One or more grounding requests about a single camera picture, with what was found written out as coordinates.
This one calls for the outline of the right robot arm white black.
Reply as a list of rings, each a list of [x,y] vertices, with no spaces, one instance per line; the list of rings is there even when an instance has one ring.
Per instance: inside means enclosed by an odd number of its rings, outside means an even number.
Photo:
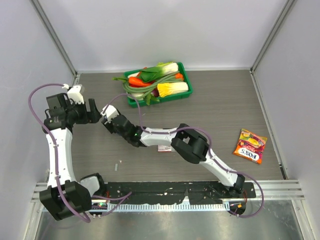
[[[215,175],[230,197],[236,198],[244,191],[245,177],[225,164],[211,149],[207,138],[185,123],[172,129],[154,129],[134,125],[122,114],[104,117],[101,123],[134,147],[172,147],[185,161],[200,164]]]

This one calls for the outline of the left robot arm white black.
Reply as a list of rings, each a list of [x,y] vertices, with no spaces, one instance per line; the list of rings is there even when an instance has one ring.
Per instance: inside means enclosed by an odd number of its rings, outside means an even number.
[[[95,100],[76,102],[66,93],[46,98],[48,109],[42,130],[49,146],[47,189],[39,194],[40,202],[56,221],[91,210],[92,197],[100,200],[107,192],[103,178],[93,173],[76,180],[72,161],[73,126],[95,124],[101,115]]]

